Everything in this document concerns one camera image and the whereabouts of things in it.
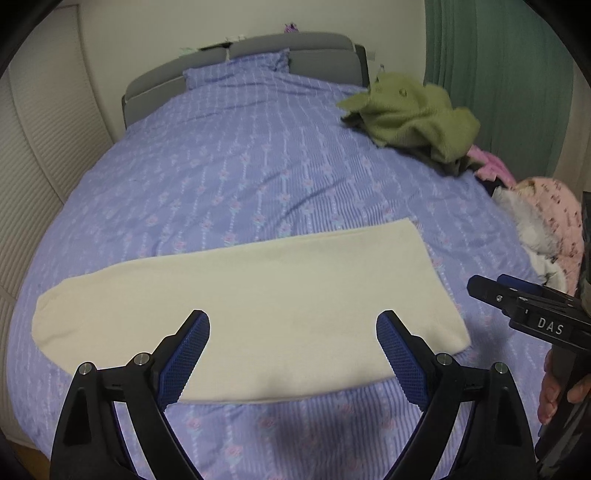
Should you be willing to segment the person right hand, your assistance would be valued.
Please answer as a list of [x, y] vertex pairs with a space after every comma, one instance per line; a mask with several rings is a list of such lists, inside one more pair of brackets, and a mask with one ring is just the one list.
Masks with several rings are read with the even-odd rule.
[[[558, 408], [559, 396], [562, 392], [562, 387], [553, 375], [552, 367], [553, 351], [550, 350], [544, 362], [544, 377], [541, 384], [537, 410], [538, 420], [542, 425], [547, 425], [554, 417]], [[567, 400], [571, 404], [581, 403], [587, 397], [590, 388], [591, 378], [587, 375], [567, 392]]]

